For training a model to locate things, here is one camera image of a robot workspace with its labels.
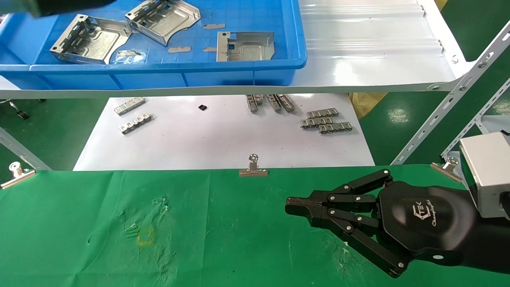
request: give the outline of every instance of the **metal clip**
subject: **metal clip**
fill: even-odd
[[[239,170],[239,176],[267,176],[267,170],[259,170],[259,166],[257,165],[257,161],[259,160],[259,156],[256,154],[250,154],[248,157],[250,161],[248,170]]]
[[[440,165],[440,164],[437,164],[437,163],[433,162],[430,165],[430,167],[433,170],[438,171],[438,172],[442,173],[443,175],[453,179],[457,183],[461,183],[462,182],[462,177],[456,175],[453,172],[453,170],[455,169],[455,167],[457,165],[458,165],[458,159],[456,159],[455,157],[450,156],[444,165]]]
[[[35,175],[35,170],[23,170],[21,168],[21,163],[15,161],[9,165],[9,170],[12,172],[13,179],[9,180],[6,183],[0,184],[0,187],[6,189],[7,187],[13,186],[17,183],[25,181]]]

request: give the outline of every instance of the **green cloth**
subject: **green cloth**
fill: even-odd
[[[426,165],[414,185],[461,185]],[[510,276],[415,261],[392,279],[329,231],[284,211],[382,167],[39,172],[0,190],[0,286],[505,286]]]

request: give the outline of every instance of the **caster wheel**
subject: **caster wheel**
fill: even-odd
[[[29,114],[25,113],[24,111],[19,111],[19,112],[17,112],[17,114],[18,114],[18,117],[20,117],[21,119],[27,119],[30,117]]]

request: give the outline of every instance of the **blue plastic bin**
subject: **blue plastic bin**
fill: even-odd
[[[200,10],[201,19],[177,32],[163,46],[134,33],[117,51],[143,50],[146,63],[109,65],[74,64],[57,60],[49,51],[76,13],[33,19],[11,14],[0,30],[0,75],[21,89],[139,89],[219,85],[280,85],[292,83],[307,61],[298,0],[186,0]],[[126,21],[124,14],[140,0],[114,3],[80,14]],[[206,24],[225,23],[206,30]],[[271,60],[216,62],[219,31],[274,31]],[[191,46],[191,52],[168,53],[169,47]]]

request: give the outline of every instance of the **metal stamping part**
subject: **metal stamping part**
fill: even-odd
[[[263,94],[256,94],[255,96],[255,102],[257,105],[261,105],[264,103],[264,95]]]
[[[327,125],[319,125],[319,133],[327,134],[327,133],[338,133],[338,132],[350,132],[352,131],[352,126],[349,122],[345,123],[332,123]]]
[[[275,94],[268,94],[267,100],[271,104],[271,107],[273,107],[275,112],[280,112],[282,110],[282,106],[280,105],[280,102],[277,99],[277,96]]]
[[[316,128],[319,125],[327,125],[332,123],[333,119],[330,117],[307,118],[301,120],[301,128],[302,129]]]
[[[255,97],[252,94],[246,95],[246,101],[252,113],[256,113],[259,110],[257,102],[255,101]]]
[[[123,134],[127,134],[127,133],[130,133],[132,131],[134,131],[136,128],[150,122],[152,120],[152,115],[151,114],[148,114],[148,113],[143,113],[141,114],[139,117],[137,117],[136,119],[128,122],[128,123],[125,123],[124,125],[120,126],[119,127],[119,130],[121,133]]]
[[[325,110],[307,112],[307,118],[325,117],[325,116],[338,116],[339,113],[336,108],[329,108]]]
[[[125,22],[77,14],[50,52],[62,61],[108,65],[130,36],[131,28]]]
[[[281,93],[281,94],[278,94],[277,96],[278,96],[278,99],[280,100],[280,104],[283,106],[283,108],[287,112],[290,113],[290,112],[294,111],[295,106],[286,94]]]
[[[136,97],[113,109],[118,115],[123,115],[141,105],[145,104],[145,98]]]
[[[216,46],[216,62],[271,60],[274,32],[218,32]]]
[[[184,52],[189,52],[189,51],[191,51],[190,46],[168,48],[169,53],[184,53]]]
[[[204,29],[206,30],[209,30],[209,29],[221,29],[221,28],[225,28],[225,24],[207,24],[207,25],[204,25],[203,26]]]
[[[200,20],[200,11],[182,0],[146,0],[126,15],[136,30],[166,45],[178,31]]]

